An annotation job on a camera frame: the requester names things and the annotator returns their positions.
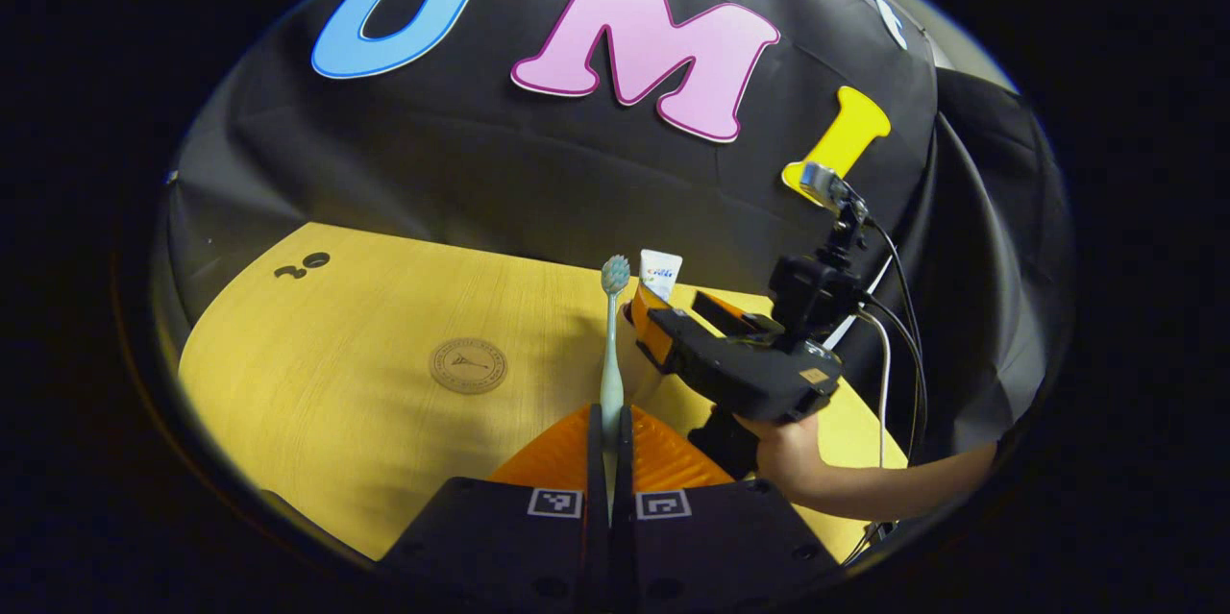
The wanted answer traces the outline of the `white toothpaste tube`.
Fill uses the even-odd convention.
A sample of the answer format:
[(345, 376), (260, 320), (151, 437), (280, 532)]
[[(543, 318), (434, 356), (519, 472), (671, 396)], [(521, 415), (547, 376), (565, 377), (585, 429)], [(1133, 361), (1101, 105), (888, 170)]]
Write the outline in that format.
[(672, 294), (680, 269), (680, 255), (652, 249), (642, 249), (640, 251), (640, 283), (662, 301), (672, 301)]

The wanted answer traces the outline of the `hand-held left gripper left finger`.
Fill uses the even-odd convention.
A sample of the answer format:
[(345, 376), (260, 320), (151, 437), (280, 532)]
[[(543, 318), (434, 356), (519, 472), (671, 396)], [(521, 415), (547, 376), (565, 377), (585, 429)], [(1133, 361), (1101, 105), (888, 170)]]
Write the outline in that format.
[(381, 559), (418, 614), (609, 614), (601, 406), (567, 413), (494, 479), (449, 477)]

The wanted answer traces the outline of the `round brown coaster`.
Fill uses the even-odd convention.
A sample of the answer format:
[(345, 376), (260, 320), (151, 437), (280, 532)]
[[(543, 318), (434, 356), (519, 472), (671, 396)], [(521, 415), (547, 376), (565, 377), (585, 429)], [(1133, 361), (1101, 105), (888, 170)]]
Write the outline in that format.
[(508, 358), (488, 341), (454, 338), (430, 352), (428, 372), (444, 389), (462, 395), (482, 395), (504, 381)]

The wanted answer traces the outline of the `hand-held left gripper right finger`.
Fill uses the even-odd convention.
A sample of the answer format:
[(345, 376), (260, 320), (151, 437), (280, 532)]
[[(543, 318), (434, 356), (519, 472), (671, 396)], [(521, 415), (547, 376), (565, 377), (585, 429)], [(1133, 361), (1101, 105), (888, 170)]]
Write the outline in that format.
[(636, 490), (633, 411), (621, 409), (613, 503), (613, 614), (772, 614), (838, 568), (793, 504), (752, 479)]

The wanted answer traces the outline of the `pale green toothbrush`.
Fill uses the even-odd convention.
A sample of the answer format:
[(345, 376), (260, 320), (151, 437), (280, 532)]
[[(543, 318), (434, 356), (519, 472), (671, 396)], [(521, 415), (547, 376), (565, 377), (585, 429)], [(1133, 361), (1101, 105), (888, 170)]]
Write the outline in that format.
[(629, 258), (624, 255), (608, 258), (601, 267), (601, 289), (606, 299), (606, 315), (599, 407), (601, 409), (601, 460), (603, 477), (605, 479), (606, 522), (609, 524), (613, 522), (615, 504), (619, 422), (625, 400), (624, 377), (621, 377), (617, 357), (619, 297), (627, 289), (629, 281), (631, 281)]

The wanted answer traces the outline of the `black backdrop cloth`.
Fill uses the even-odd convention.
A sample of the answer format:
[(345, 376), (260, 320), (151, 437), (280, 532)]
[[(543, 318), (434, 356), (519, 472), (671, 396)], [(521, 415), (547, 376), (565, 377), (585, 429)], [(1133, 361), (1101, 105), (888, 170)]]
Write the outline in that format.
[(790, 189), (866, 94), (891, 129), (844, 172), (895, 242), (849, 255), (918, 313), (922, 457), (993, 442), (1073, 340), (1073, 220), (1025, 98), (966, 74), (909, 0), (305, 0), (173, 157), (167, 300), (182, 327), (308, 223), (594, 269), (681, 256), (764, 294), (833, 215)]

